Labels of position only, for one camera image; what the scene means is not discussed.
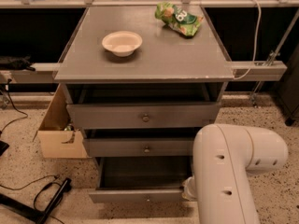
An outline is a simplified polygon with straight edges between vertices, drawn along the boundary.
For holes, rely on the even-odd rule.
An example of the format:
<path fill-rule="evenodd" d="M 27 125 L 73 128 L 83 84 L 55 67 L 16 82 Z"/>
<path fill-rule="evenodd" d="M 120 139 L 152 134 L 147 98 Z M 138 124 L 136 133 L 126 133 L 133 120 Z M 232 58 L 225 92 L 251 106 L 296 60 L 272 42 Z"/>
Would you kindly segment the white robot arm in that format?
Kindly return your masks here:
<path fill-rule="evenodd" d="M 249 177 L 281 168 L 288 148 L 265 128 L 210 124 L 195 136 L 192 159 L 183 197 L 197 202 L 200 224 L 260 224 Z"/>

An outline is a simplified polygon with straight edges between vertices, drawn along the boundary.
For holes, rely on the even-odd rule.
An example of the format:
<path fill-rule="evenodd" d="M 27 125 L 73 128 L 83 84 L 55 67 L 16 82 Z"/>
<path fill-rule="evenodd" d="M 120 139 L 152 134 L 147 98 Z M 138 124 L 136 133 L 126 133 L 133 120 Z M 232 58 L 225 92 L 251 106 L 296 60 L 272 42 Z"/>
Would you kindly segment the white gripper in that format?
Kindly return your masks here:
<path fill-rule="evenodd" d="M 194 177 L 191 176 L 182 183 L 183 192 L 182 197 L 188 201 L 195 202 L 197 200 L 197 191 Z"/>

